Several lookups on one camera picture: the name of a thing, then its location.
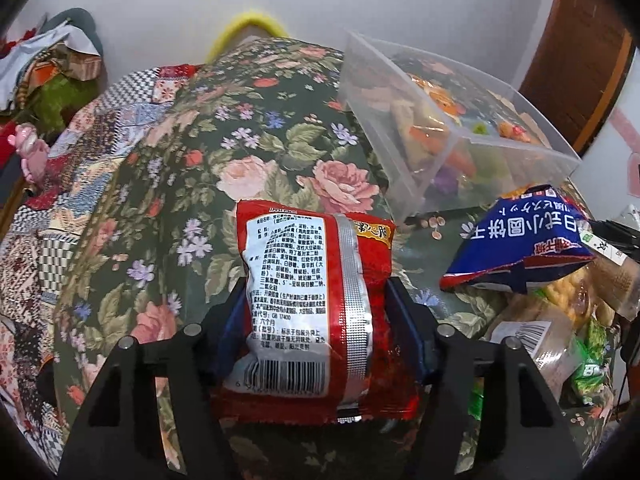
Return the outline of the blue white cracker bag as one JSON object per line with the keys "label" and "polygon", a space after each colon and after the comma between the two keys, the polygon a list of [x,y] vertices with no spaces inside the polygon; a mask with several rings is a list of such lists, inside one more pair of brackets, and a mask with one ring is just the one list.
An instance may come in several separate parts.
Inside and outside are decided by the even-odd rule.
{"label": "blue white cracker bag", "polygon": [[463,241],[439,287],[525,295],[564,278],[593,260],[580,238],[585,220],[550,184],[500,198]]}

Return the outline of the yellow puff snack bag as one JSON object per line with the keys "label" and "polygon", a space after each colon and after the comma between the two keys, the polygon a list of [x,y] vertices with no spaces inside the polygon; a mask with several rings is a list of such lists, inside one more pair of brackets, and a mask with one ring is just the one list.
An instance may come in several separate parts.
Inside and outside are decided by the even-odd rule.
{"label": "yellow puff snack bag", "polygon": [[575,332],[592,318],[604,327],[613,325],[615,311],[597,294],[589,266],[544,285],[540,293],[567,315]]}

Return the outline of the brown roll cake pack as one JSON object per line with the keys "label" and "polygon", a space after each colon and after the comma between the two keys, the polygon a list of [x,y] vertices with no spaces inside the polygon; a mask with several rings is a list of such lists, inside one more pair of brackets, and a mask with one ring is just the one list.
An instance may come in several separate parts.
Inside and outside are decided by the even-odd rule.
{"label": "brown roll cake pack", "polygon": [[600,298],[632,322],[639,314],[639,263],[593,232],[580,232],[593,260],[589,269]]}

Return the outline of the wooden door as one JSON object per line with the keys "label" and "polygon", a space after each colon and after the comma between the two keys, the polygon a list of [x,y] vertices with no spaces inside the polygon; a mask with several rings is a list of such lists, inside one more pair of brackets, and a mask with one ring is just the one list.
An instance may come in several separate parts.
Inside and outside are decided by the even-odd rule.
{"label": "wooden door", "polygon": [[553,0],[521,93],[578,154],[617,100],[634,40],[614,0]]}

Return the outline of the red snack bag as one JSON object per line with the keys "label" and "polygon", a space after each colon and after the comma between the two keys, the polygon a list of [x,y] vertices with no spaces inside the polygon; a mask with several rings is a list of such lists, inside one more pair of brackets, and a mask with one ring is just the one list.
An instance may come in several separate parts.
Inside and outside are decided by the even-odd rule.
{"label": "red snack bag", "polygon": [[240,422],[412,419],[420,394],[385,313],[393,221],[242,200],[240,344],[216,411]]}

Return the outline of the pink plush toy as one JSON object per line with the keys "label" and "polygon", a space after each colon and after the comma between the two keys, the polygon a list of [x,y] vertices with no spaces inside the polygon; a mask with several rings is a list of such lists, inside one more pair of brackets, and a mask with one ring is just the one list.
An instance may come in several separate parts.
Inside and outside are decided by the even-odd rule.
{"label": "pink plush toy", "polygon": [[38,185],[46,170],[49,145],[38,136],[37,129],[30,122],[15,127],[15,132],[8,136],[8,142],[21,157],[21,168],[25,180]]}

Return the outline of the pile of clothes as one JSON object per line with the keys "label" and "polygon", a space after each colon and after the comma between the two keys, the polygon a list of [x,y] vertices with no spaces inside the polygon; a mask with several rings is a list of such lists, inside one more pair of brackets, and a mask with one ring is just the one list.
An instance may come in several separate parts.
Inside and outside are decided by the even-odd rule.
{"label": "pile of clothes", "polygon": [[31,122],[53,136],[99,95],[103,54],[73,25],[38,29],[1,45],[1,125]]}

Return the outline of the green pea snack bag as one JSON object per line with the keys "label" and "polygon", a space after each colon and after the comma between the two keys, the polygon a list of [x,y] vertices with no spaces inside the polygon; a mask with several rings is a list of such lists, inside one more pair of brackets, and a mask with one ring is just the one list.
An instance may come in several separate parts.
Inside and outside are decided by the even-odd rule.
{"label": "green pea snack bag", "polygon": [[579,365],[570,385],[580,404],[594,405],[611,393],[610,332],[596,318],[585,325],[577,341]]}

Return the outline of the patchwork quilt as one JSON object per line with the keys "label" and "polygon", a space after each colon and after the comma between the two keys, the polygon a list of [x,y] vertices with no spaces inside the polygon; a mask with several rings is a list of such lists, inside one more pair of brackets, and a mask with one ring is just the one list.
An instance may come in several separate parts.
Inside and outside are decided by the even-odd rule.
{"label": "patchwork quilt", "polygon": [[90,356],[102,337],[85,326],[85,302],[56,305],[81,234],[114,172],[163,118],[198,69],[191,64],[132,72],[73,114],[48,155],[41,188],[17,207],[1,242],[1,455],[20,451],[54,474],[67,420],[55,407],[53,374],[70,346],[79,376],[65,399],[81,401],[104,354]]}

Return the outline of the yellow foam tube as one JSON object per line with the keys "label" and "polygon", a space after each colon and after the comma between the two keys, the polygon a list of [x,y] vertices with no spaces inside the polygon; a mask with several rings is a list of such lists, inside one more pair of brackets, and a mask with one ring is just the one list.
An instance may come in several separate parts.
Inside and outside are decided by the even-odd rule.
{"label": "yellow foam tube", "polygon": [[284,26],[267,13],[246,11],[238,14],[224,26],[206,55],[206,62],[214,62],[229,48],[250,37],[288,38]]}

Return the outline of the floral green bedspread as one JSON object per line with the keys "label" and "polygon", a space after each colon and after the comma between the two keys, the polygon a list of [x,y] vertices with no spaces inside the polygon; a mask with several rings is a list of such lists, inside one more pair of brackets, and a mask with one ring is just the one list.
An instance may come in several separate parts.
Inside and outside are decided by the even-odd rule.
{"label": "floral green bedspread", "polygon": [[[437,322],[470,339],[487,341],[488,326],[514,295],[548,301],[540,293],[544,286],[525,295],[439,287],[477,222],[497,200],[527,188],[488,204],[395,221],[384,197],[384,171],[354,114],[338,99],[344,50],[296,39],[259,39],[204,66],[178,92],[163,120],[137,143],[101,195],[56,309],[88,304],[85,329],[103,339],[90,344],[90,356],[104,354],[105,362],[127,335],[142,344],[169,339],[227,301],[236,282],[246,281],[236,235],[242,200],[393,221],[390,278],[399,278]],[[66,400],[79,370],[68,344],[55,347],[62,354],[54,379],[67,442],[96,377],[81,401]],[[240,422],[216,411],[222,380],[210,390],[210,405],[239,467],[238,479],[405,479],[430,394],[410,373],[420,394],[412,419]],[[166,463],[182,474],[186,465],[167,379],[158,378],[155,389]],[[483,389],[483,378],[475,378],[457,472],[474,462]],[[601,439],[612,392],[594,405],[580,404],[568,378],[555,401],[584,466]]]}

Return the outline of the clear plastic storage bin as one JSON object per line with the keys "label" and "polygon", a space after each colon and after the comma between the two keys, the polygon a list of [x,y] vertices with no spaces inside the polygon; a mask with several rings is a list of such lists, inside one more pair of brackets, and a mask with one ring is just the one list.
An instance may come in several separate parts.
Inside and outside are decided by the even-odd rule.
{"label": "clear plastic storage bin", "polygon": [[562,184],[580,158],[510,84],[442,55],[352,32],[338,99],[382,167],[397,222]]}

